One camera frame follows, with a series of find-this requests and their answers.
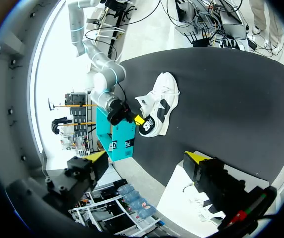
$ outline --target screw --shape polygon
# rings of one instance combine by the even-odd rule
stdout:
[[[69,176],[69,175],[71,175],[71,172],[70,172],[70,170],[68,168],[64,168],[64,174],[66,176]]]
[[[67,192],[67,189],[64,186],[59,186],[58,190],[61,192],[61,194],[65,194]]]
[[[45,184],[47,187],[54,187],[53,181],[49,177],[45,178]]]

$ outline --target black tabletop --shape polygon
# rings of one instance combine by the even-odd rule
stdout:
[[[133,158],[167,185],[184,151],[201,151],[272,183],[284,164],[284,66],[240,50],[183,48],[121,63],[121,83],[134,112],[136,96],[170,72],[181,92],[166,136],[141,137]],[[116,95],[123,93],[116,87]]]

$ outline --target white sneaker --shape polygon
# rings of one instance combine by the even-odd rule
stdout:
[[[178,104],[179,94],[175,78],[167,72],[159,75],[151,92],[136,97],[145,117],[145,123],[139,126],[141,136],[166,135],[170,114]]]
[[[272,53],[276,56],[280,51],[280,46],[279,45],[277,45],[276,47],[272,46],[271,50]]]
[[[257,35],[260,34],[261,32],[261,30],[256,26],[254,26],[251,30],[253,34],[257,34]]]
[[[273,46],[272,44],[271,44],[271,42],[270,41],[265,41],[264,42],[264,47],[269,47],[269,50],[271,50],[272,51],[272,54],[274,54],[275,56],[279,53],[279,51],[280,51],[280,45],[279,44],[277,44],[277,46]]]

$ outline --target shoe lace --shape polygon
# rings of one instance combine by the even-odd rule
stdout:
[[[178,91],[177,93],[167,93],[167,91],[169,91],[170,88],[167,86],[163,86],[160,90],[152,90],[151,93],[152,94],[159,94],[159,95],[180,95],[180,91]]]

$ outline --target plastic water bottle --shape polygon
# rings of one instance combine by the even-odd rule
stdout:
[[[156,208],[150,205],[145,206],[144,208],[138,211],[138,216],[142,219],[146,219],[156,213]]]
[[[146,206],[147,206],[147,201],[142,197],[129,204],[129,207],[133,211],[137,211],[137,210],[144,208]]]
[[[118,188],[119,195],[123,196],[125,194],[128,194],[129,192],[132,192],[134,188],[130,184],[126,184]]]
[[[139,192],[135,190],[132,192],[129,192],[128,194],[123,195],[123,200],[127,204],[130,204],[139,198],[140,198],[140,194]]]

